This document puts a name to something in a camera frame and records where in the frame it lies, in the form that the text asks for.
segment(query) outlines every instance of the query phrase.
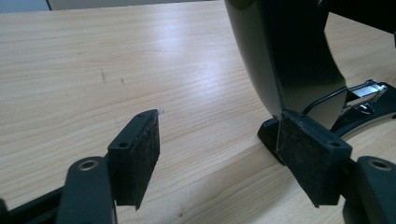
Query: monitor arm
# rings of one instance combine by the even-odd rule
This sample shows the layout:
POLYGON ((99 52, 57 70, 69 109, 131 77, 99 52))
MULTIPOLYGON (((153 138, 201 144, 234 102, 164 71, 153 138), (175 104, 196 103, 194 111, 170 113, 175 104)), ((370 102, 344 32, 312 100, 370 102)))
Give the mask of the monitor arm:
MULTIPOLYGON (((260 139, 314 206, 335 205, 343 195, 346 222, 395 223, 396 205, 387 199, 396 200, 396 166, 371 157, 354 162, 341 139, 396 119, 395 88, 374 80, 349 88, 332 58, 324 27, 329 9, 344 2, 225 1, 247 72, 273 115, 260 127, 260 139)), ((396 30, 396 20, 389 24, 396 30)))
POLYGON ((73 163, 63 187, 8 211, 0 199, 2 224, 116 224, 116 205, 140 207, 160 155, 158 111, 136 116, 102 157, 73 163))

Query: scratch mark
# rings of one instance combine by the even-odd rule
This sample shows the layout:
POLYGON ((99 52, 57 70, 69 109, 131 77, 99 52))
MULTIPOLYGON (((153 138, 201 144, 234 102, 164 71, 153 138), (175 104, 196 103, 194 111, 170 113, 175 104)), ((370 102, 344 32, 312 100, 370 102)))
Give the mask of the scratch mark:
POLYGON ((157 109, 158 110, 158 115, 164 114, 165 110, 164 109, 157 109))
POLYGON ((106 78, 105 78, 105 73, 103 72, 103 68, 100 69, 100 72, 102 74, 102 80, 105 81, 106 78))

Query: wood grain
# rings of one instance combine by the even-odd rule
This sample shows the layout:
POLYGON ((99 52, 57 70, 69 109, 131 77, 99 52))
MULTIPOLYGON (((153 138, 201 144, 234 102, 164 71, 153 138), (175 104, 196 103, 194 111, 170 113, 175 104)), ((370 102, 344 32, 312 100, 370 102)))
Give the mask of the wood grain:
MULTIPOLYGON (((392 35, 338 16, 326 34, 349 85, 396 85, 392 35)), ((0 197, 9 208, 103 156, 137 113, 161 111, 142 207, 119 223, 342 223, 315 208, 256 136, 270 118, 222 1, 0 15, 0 197)), ((396 162, 395 121, 349 140, 396 162)))

